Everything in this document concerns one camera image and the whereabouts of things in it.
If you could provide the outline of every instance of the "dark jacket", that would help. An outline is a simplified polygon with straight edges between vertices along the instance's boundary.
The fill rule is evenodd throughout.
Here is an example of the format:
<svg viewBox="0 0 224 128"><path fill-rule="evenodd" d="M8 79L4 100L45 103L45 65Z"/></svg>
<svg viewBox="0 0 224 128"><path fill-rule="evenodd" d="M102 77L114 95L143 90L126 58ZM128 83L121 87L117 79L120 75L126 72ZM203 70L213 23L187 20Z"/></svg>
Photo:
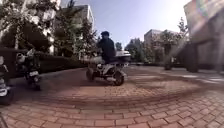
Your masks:
<svg viewBox="0 0 224 128"><path fill-rule="evenodd" d="M103 58L113 58L116 55L114 42L110 38L101 39L100 42L98 42L97 47L102 49Z"/></svg>

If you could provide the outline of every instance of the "parked motorcycle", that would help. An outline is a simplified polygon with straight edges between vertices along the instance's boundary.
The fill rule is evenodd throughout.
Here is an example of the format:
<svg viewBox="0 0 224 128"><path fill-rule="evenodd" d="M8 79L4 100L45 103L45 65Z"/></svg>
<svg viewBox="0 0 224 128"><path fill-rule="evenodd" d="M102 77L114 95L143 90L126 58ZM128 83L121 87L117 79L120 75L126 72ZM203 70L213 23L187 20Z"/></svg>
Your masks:
<svg viewBox="0 0 224 128"><path fill-rule="evenodd" d="M103 78L112 81L115 86L121 86L125 82L126 73L122 70L128 65L130 54L127 51L117 52L113 63L105 65L100 56L93 57L89 61L86 77L89 81L95 78Z"/></svg>
<svg viewBox="0 0 224 128"><path fill-rule="evenodd" d="M28 87L35 90L41 91L40 79L38 68L40 67L39 62L34 57L34 49L27 52L26 55L22 53L17 54L17 67L22 70L23 76L25 76L28 83Z"/></svg>
<svg viewBox="0 0 224 128"><path fill-rule="evenodd" d="M9 85L9 80L5 77L8 73L7 66L4 65L4 57L0 56L0 104L10 105L13 100L12 86Z"/></svg>

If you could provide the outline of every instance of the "blue sky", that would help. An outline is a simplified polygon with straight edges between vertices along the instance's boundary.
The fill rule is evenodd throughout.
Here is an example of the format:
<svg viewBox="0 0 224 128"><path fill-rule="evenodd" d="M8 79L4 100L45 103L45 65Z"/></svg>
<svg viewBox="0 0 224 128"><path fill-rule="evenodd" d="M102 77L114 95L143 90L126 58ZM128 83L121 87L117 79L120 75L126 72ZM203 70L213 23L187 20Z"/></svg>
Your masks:
<svg viewBox="0 0 224 128"><path fill-rule="evenodd" d="M69 0L62 0L65 5ZM177 24L185 18L183 6L190 0L76 0L89 4L95 18L94 28L107 30L123 46L131 38L141 38L150 29L179 31Z"/></svg>

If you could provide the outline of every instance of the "circular brick pattern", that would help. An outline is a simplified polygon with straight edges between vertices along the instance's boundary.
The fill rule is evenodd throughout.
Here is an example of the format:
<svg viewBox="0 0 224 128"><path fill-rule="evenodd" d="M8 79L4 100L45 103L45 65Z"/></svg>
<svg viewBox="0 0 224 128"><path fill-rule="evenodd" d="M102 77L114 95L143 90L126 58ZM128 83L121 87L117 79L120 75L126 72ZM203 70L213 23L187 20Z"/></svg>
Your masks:
<svg viewBox="0 0 224 128"><path fill-rule="evenodd" d="M46 76L44 91L18 89L0 111L10 128L221 127L222 90L128 69L127 83L89 83L83 70Z"/></svg>

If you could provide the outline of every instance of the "person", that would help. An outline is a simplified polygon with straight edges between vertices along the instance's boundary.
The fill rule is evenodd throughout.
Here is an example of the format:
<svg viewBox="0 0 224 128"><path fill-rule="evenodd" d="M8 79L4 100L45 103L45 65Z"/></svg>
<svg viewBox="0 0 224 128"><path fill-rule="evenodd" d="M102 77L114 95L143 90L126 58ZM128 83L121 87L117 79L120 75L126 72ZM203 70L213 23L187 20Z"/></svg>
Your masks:
<svg viewBox="0 0 224 128"><path fill-rule="evenodd" d="M111 62L113 62L116 56L116 50L114 41L110 39L110 33L104 31L101 33L102 39L98 42L97 47L102 50L102 59L104 60L106 66L104 68L103 74L106 74L107 71L110 69Z"/></svg>

